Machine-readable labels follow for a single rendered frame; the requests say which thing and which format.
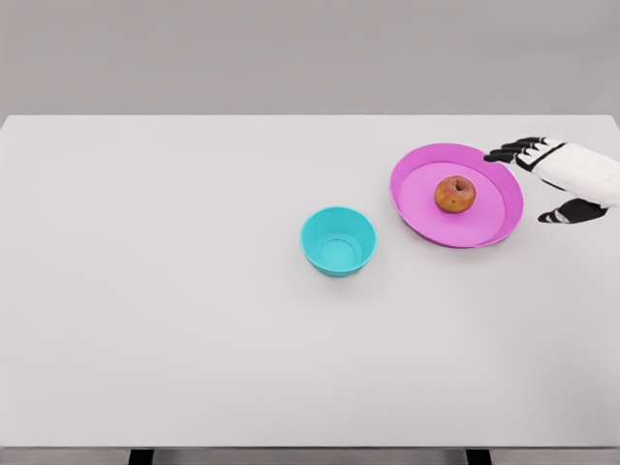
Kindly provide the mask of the red apple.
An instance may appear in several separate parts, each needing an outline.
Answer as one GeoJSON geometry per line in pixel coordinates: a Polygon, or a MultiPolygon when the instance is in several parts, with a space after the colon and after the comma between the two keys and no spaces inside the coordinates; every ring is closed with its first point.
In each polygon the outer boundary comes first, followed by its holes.
{"type": "Polygon", "coordinates": [[[435,187],[434,202],[447,213],[462,213],[476,201],[477,190],[467,177],[452,175],[442,179],[435,187]]]}

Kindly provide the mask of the blue bowl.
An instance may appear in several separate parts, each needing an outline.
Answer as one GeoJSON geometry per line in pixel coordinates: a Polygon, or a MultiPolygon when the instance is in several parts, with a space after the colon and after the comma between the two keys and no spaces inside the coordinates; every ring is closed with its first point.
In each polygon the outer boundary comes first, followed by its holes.
{"type": "Polygon", "coordinates": [[[378,245],[369,218],[339,205],[312,213],[301,227],[299,240],[306,260],[323,275],[337,278],[361,271],[378,245]]]}

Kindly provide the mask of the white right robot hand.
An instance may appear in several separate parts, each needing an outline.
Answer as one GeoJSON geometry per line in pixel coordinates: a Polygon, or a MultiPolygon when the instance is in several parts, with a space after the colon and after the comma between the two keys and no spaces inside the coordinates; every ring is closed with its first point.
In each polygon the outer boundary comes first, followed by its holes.
{"type": "Polygon", "coordinates": [[[488,163],[516,165],[573,198],[542,213],[540,223],[573,225],[620,208],[620,161],[575,142],[528,137],[505,143],[483,156],[488,163]]]}

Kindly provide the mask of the pink plate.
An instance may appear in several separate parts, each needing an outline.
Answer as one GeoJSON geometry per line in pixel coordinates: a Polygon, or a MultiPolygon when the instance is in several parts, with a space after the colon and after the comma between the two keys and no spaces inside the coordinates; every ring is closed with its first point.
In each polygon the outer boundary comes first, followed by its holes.
{"type": "Polygon", "coordinates": [[[420,146],[399,160],[389,182],[402,220],[425,239],[452,248],[477,248],[507,238],[519,224],[523,194],[512,173],[487,163],[483,152],[458,143],[420,146]],[[447,213],[434,201],[437,184],[451,175],[473,182],[477,196],[462,213],[447,213]]]}

